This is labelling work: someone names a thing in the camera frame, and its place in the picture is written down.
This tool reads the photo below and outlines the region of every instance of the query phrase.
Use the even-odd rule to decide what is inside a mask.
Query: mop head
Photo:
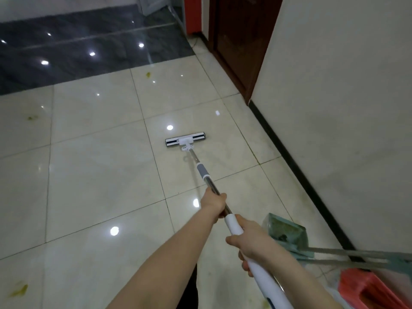
[[[206,139],[206,134],[204,132],[199,133],[192,133],[188,135],[182,135],[177,138],[166,139],[166,146],[173,146],[173,145],[186,145],[193,143],[197,140],[204,140]]]

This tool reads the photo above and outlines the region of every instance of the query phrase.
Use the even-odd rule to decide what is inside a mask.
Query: mop handle
[[[212,191],[216,195],[220,195],[217,187],[212,181],[205,166],[199,161],[193,148],[190,148],[189,152],[192,154],[196,162],[197,170],[199,171],[199,174],[204,180],[204,182],[207,184],[208,187],[212,189]],[[224,216],[224,221],[232,235],[240,235],[243,233],[242,227],[239,225],[235,215],[230,211],[227,205],[225,206],[224,211],[222,212],[222,215]],[[255,278],[255,281],[257,285],[259,286],[260,291],[262,292],[263,296],[266,298],[266,300],[270,304],[271,308],[272,309],[293,309],[285,293],[282,291],[281,287],[275,281],[275,278],[269,272],[267,272],[264,268],[262,268],[259,264],[257,264],[257,262],[255,262],[254,260],[245,257],[245,255],[243,255],[243,257],[248,262],[250,272],[253,274],[253,277]]]

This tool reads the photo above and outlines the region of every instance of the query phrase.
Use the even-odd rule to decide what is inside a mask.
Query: red plastic container
[[[338,291],[355,309],[410,309],[372,272],[342,271]]]

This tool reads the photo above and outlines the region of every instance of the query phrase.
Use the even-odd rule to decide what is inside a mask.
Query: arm
[[[143,263],[106,309],[176,308],[225,201],[226,194],[208,188],[201,209]]]
[[[241,235],[232,235],[226,242],[239,248],[272,273],[283,287],[295,309],[342,309],[313,275],[282,246],[276,243],[258,223],[236,215],[244,229]],[[242,268],[252,276],[247,262],[239,252]]]

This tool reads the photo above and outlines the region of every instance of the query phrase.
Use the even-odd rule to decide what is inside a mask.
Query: person's left hand
[[[220,195],[216,195],[212,192],[212,189],[208,187],[203,195],[202,199],[200,200],[200,206],[202,209],[211,212],[215,222],[218,221],[220,218],[220,213],[224,210],[226,205],[226,193],[222,193]]]

